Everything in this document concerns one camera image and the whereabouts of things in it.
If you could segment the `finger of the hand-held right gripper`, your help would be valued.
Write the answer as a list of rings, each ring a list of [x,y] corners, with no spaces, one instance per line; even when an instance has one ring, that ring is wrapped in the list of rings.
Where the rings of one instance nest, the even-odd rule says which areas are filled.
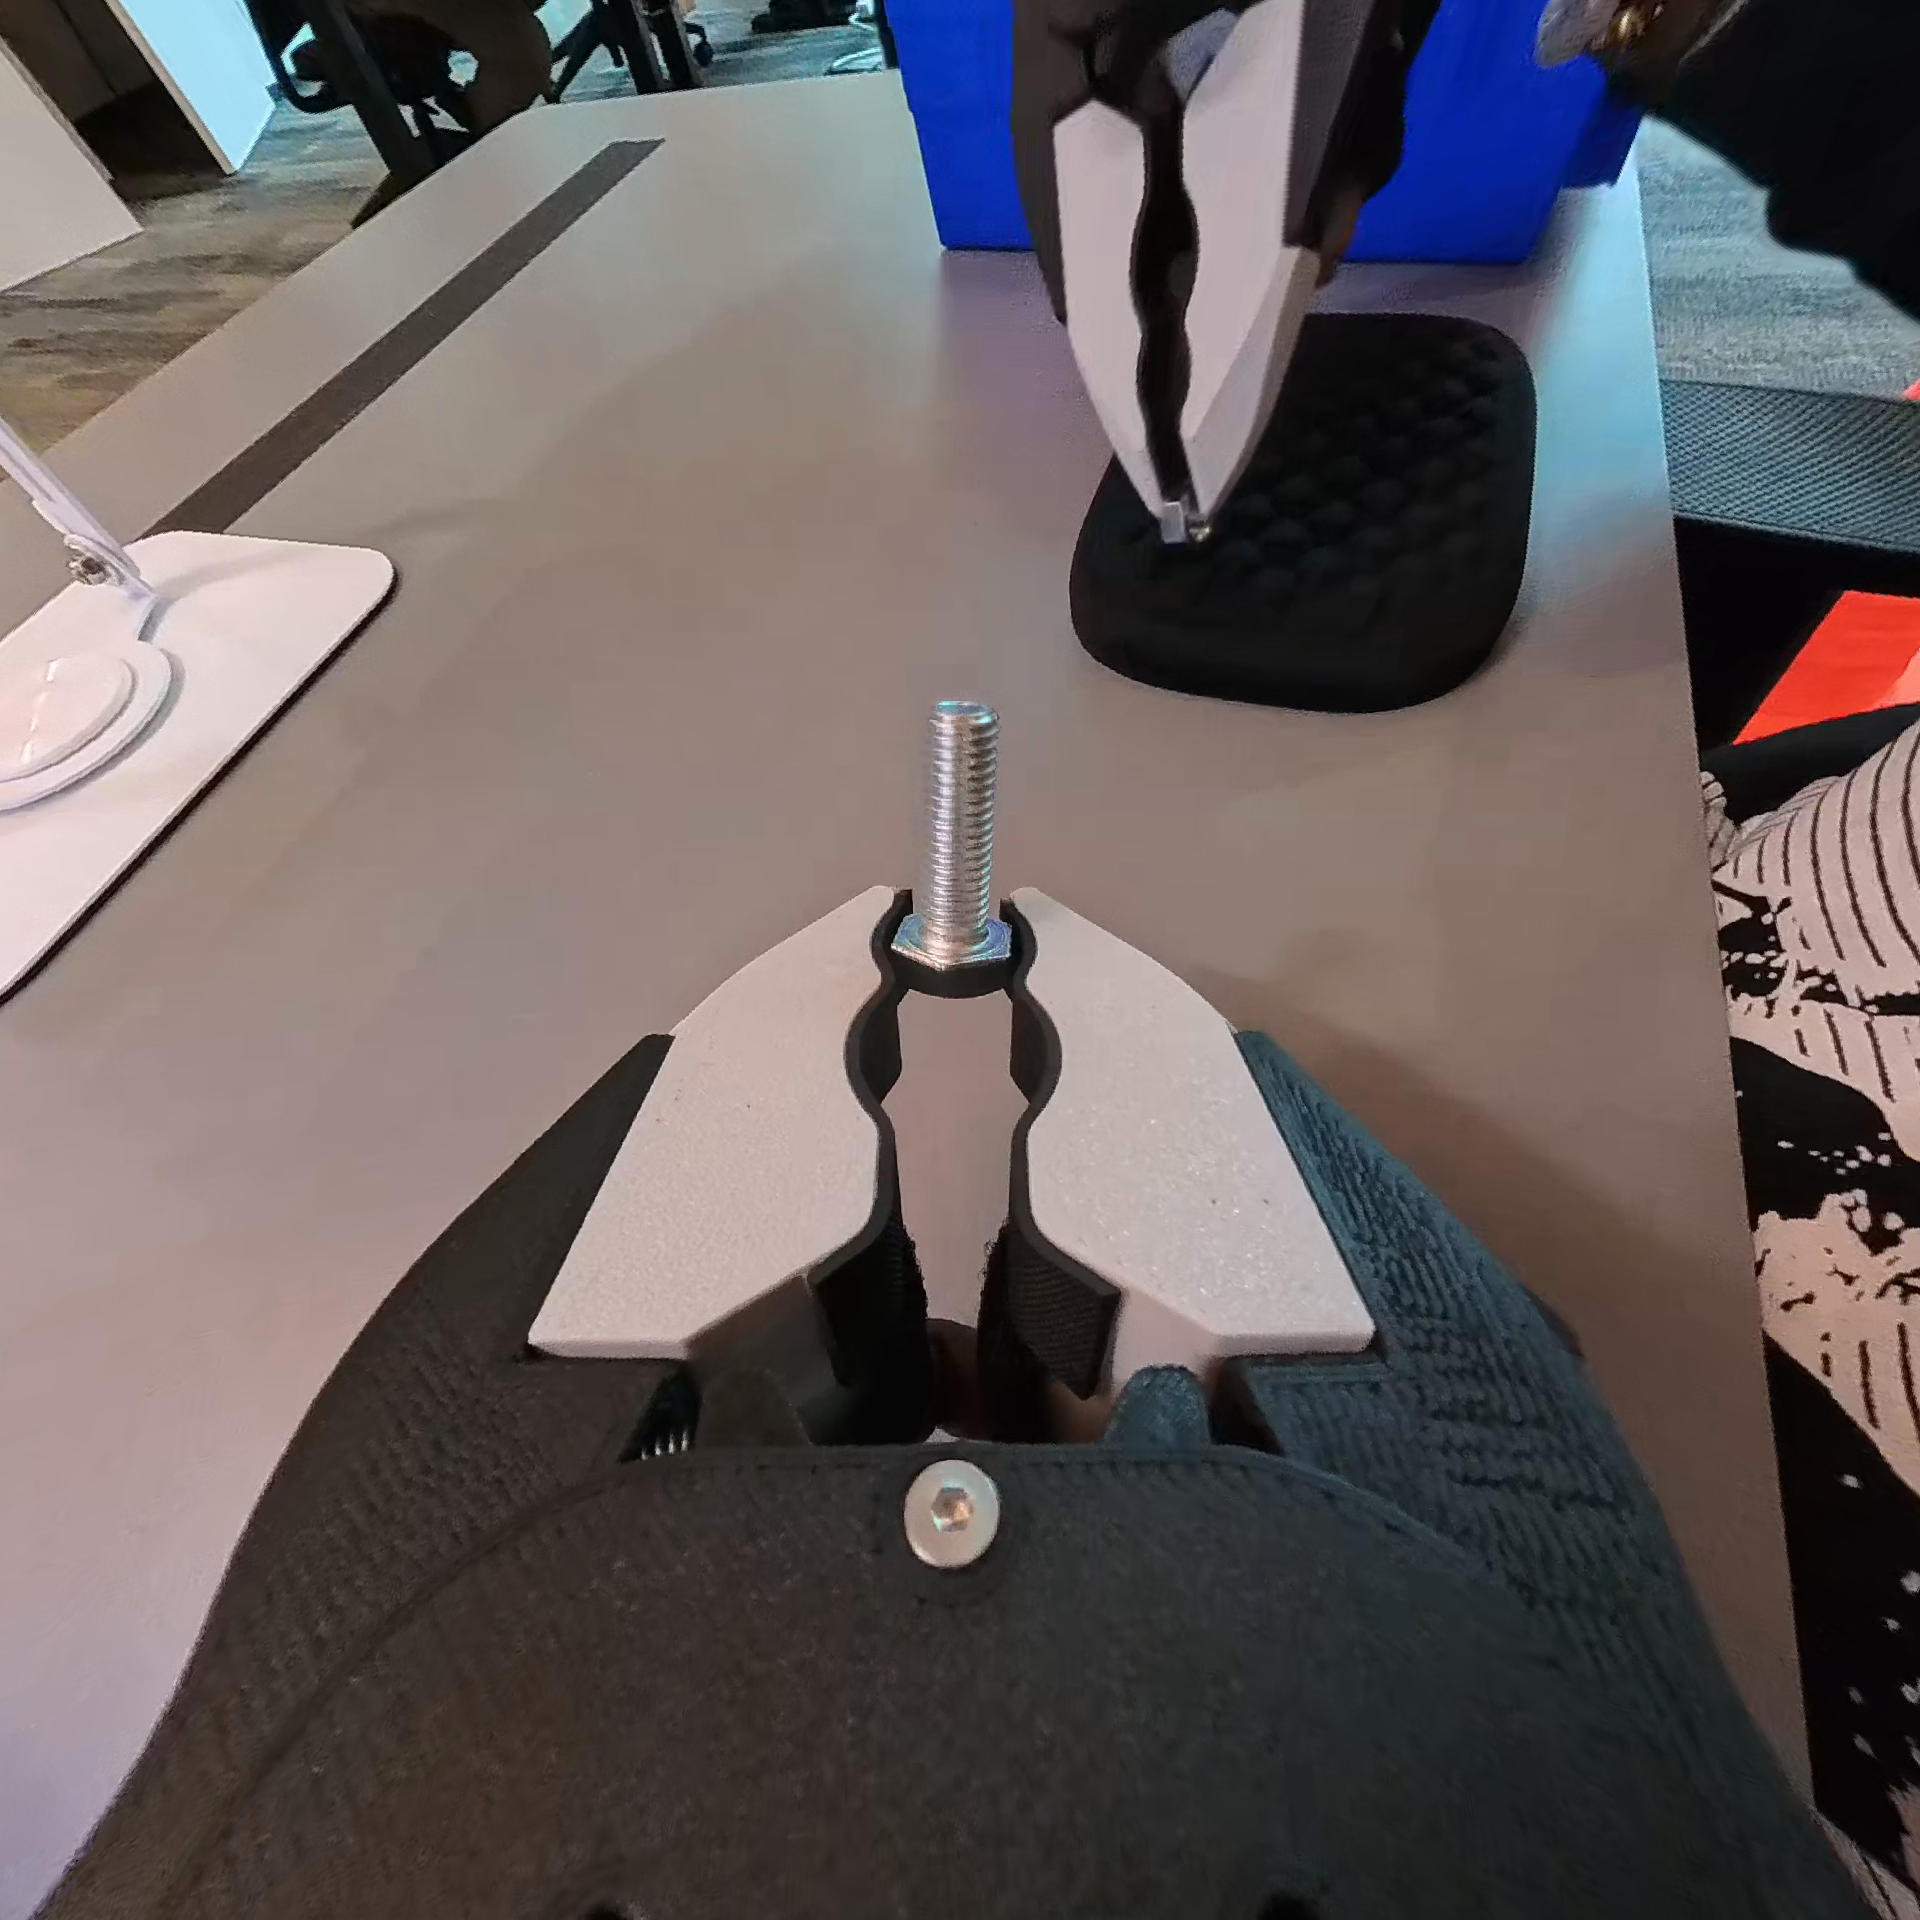
[[[1139,392],[1143,323],[1136,235],[1145,207],[1145,136],[1089,102],[1053,130],[1065,328],[1077,370],[1122,474],[1145,507],[1163,503]]]
[[[1315,256],[1288,238],[1304,38],[1305,2],[1249,7],[1184,103],[1195,265],[1181,432],[1198,507],[1226,506],[1253,462],[1315,289]]]

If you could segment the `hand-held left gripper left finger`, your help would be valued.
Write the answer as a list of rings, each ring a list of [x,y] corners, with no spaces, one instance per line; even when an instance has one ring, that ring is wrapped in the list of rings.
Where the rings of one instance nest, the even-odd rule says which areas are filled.
[[[909,1364],[893,935],[877,886],[735,971],[671,1034],[528,1332],[563,1360],[768,1372],[864,1411]]]

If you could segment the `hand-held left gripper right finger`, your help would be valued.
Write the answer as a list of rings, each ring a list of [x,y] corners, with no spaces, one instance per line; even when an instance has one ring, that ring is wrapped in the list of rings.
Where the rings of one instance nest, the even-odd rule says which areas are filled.
[[[1350,1359],[1377,1320],[1241,1052],[1187,979],[1017,889],[1006,1320],[1079,1401],[1134,1374]]]

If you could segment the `long steel hex bolt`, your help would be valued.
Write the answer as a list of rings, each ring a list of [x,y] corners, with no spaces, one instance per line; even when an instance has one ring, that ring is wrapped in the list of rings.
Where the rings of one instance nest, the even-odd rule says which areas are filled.
[[[937,703],[929,713],[925,857],[895,954],[944,993],[973,990],[1013,961],[1015,938],[992,892],[999,775],[997,711]]]

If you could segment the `person's right forearm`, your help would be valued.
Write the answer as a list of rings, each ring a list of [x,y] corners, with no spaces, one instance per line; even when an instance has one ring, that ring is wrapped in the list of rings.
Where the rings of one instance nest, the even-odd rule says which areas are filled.
[[[1658,6],[1605,65],[1766,194],[1786,247],[1919,315],[1919,6]]]

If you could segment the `blue plastic bin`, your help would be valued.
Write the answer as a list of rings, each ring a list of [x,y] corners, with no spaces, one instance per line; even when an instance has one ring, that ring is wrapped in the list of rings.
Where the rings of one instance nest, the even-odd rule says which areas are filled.
[[[1017,192],[1006,2],[886,7],[947,250],[1030,251]],[[1538,66],[1543,6],[1445,2],[1408,75],[1405,161],[1350,247],[1355,263],[1519,265],[1567,190],[1619,182],[1641,112],[1601,66]]]

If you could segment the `black wrist rest pad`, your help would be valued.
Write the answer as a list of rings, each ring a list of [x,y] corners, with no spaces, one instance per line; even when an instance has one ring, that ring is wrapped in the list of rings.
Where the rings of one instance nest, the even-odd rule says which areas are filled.
[[[1443,315],[1317,315],[1207,542],[1118,464],[1072,552],[1083,651],[1232,705],[1392,713],[1471,682],[1521,602],[1538,406],[1525,350]]]

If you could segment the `grey mesh office chair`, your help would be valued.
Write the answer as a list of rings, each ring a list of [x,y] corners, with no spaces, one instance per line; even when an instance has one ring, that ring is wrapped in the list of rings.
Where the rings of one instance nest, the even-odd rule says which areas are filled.
[[[1919,406],[1664,379],[1675,516],[1784,538],[1919,546]]]

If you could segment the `person's printed black shirt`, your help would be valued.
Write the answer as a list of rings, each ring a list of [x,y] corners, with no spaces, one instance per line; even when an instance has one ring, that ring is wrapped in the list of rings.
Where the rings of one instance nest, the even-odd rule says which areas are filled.
[[[1919,1906],[1919,722],[1701,768],[1815,1810]]]

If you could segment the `black office chair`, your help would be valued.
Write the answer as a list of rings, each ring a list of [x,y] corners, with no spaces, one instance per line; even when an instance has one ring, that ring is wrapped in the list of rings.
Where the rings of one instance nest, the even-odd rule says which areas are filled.
[[[246,14],[277,102],[307,118],[349,112],[402,185],[482,136],[473,118],[478,54],[438,24],[357,6],[247,2]],[[685,6],[589,2],[549,46],[543,102],[565,102],[600,56],[638,96],[696,90],[713,66],[709,32]]]

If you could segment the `white display stand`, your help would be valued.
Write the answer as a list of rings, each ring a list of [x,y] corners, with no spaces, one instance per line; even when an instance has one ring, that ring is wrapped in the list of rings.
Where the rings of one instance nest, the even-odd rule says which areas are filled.
[[[3,646],[3,994],[21,990],[367,630],[367,546],[119,542],[3,425],[3,467],[71,584]]]

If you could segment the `orange red object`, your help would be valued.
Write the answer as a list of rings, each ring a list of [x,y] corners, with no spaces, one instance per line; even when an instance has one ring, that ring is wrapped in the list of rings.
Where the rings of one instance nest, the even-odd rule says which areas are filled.
[[[1919,703],[1919,600],[1846,593],[1736,744]]]

